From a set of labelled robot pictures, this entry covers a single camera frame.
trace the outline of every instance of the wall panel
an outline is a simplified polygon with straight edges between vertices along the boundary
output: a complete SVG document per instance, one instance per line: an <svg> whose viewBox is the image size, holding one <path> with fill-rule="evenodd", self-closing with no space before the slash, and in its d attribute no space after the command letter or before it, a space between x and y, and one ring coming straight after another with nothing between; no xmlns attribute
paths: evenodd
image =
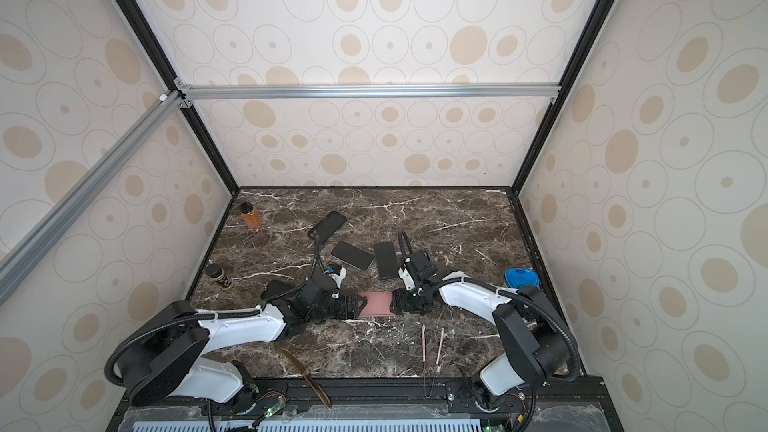
<svg viewBox="0 0 768 432"><path fill-rule="evenodd" d="M768 5L620 0L521 199L624 428L764 430Z"/></svg>
<svg viewBox="0 0 768 432"><path fill-rule="evenodd" d="M110 0L0 0L0 260L165 88Z"/></svg>
<svg viewBox="0 0 768 432"><path fill-rule="evenodd" d="M508 186L549 97L200 100L240 186Z"/></svg>
<svg viewBox="0 0 768 432"><path fill-rule="evenodd" d="M229 198L172 112L0 307L0 430L104 430L104 362L184 297Z"/></svg>
<svg viewBox="0 0 768 432"><path fill-rule="evenodd" d="M186 83L557 82L595 0L141 0Z"/></svg>

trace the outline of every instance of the marble tabletop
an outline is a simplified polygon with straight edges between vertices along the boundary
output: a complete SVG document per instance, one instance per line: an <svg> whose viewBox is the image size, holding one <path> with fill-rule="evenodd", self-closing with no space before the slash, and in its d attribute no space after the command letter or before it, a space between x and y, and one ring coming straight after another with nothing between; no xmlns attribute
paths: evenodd
<svg viewBox="0 0 768 432"><path fill-rule="evenodd" d="M264 221L251 231L239 205L251 202ZM245 189L235 201L210 259L225 266L234 286L228 290L202 277L192 295L196 308L253 307L273 279L299 284L312 261L306 233L331 210L348 222L326 242L322 259L340 240L370 251L393 241L404 229L414 250L425 250L438 266L503 285L504 270L530 267L504 190L430 188ZM381 282L372 264L365 272L347 267L343 292L386 292L402 281ZM427 367L422 362L421 329L426 326ZM446 330L440 366L440 331ZM295 376L279 352L290 350L315 377L457 377L457 368L474 374L503 353L495 326L458 308L443 307L427 316L327 321L311 324L287 341L253 342L211 352L216 360L239 360L255 377Z"/></svg>

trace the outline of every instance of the metal bracket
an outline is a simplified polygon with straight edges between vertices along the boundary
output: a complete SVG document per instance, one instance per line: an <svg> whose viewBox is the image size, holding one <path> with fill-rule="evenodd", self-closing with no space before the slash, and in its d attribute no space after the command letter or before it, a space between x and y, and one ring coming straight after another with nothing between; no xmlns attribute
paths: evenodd
<svg viewBox="0 0 768 432"><path fill-rule="evenodd" d="M184 82L183 82L183 81L182 81L180 78L178 78L178 77L176 77L176 78L174 79L174 84L176 85L176 88L177 88L178 90L181 90L181 91L184 91L184 90L188 90L188 89L190 88L190 87L189 87L189 86L188 86L186 83L184 83Z"/></svg>
<svg viewBox="0 0 768 432"><path fill-rule="evenodd" d="M470 417L482 417L487 414L484 409L478 406L477 399L475 399L470 390L467 390L467 385L463 380L446 380L446 391L454 397L454 400L448 401L448 412L452 414L470 414ZM502 401L493 412L493 415L503 414L504 416L509 416L515 412L522 413L523 406L519 401Z"/></svg>

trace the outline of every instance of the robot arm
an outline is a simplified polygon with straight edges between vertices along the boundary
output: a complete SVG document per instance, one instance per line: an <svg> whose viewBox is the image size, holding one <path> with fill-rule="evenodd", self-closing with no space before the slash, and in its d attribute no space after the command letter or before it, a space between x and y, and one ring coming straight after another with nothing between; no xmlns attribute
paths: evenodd
<svg viewBox="0 0 768 432"><path fill-rule="evenodd" d="M201 356L232 345L290 338L312 322L358 318L366 300L340 293L345 276L344 268L332 264L299 287L272 281L262 304L236 311L195 310L186 301L173 302L117 347L104 375L128 389L133 406L183 395L245 412L257 392L245 367Z"/></svg>
<svg viewBox="0 0 768 432"><path fill-rule="evenodd" d="M401 276L406 286L392 293L392 312L427 314L442 303L472 312L498 329L505 354L466 380L479 406L493 408L505 392L523 383L533 387L554 380L554 372L566 361L569 374L562 379L578 376L573 335L537 288L496 288L464 272L439 271L426 252L413 252L409 243L403 252ZM244 413L254 406L257 392L245 367L201 355L236 344L293 337L312 322L358 318L366 303L356 294L340 293L345 275L344 268L331 265L299 287L272 281L262 293L262 304L239 311L196 311L184 301L169 304L118 346L104 374L128 389L134 406L183 395L226 403L234 412Z"/></svg>

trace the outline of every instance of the black smartphone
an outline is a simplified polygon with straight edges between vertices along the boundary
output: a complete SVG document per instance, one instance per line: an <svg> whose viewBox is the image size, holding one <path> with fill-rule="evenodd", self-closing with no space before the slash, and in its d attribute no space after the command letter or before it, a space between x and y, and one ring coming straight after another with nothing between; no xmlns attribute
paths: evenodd
<svg viewBox="0 0 768 432"><path fill-rule="evenodd" d="M371 262L373 262L373 255L344 241L339 241L339 243L336 244L331 251L331 255L338 258L341 262L350 264L362 271L368 270L368 267L371 266Z"/></svg>
<svg viewBox="0 0 768 432"><path fill-rule="evenodd" d="M391 242L379 242L373 246L376 255L376 269L379 271L379 280L391 281L399 278L400 265L397 263L395 245Z"/></svg>
<svg viewBox="0 0 768 432"><path fill-rule="evenodd" d="M315 234L319 235L320 244L324 244L326 243L326 240L328 240L328 237L333 235L335 231L339 230L339 227L341 227L344 222L346 222L346 217L344 217L340 212L335 210L331 211L327 216L324 217L323 220L312 227L307 235L309 235L312 240L314 240Z"/></svg>

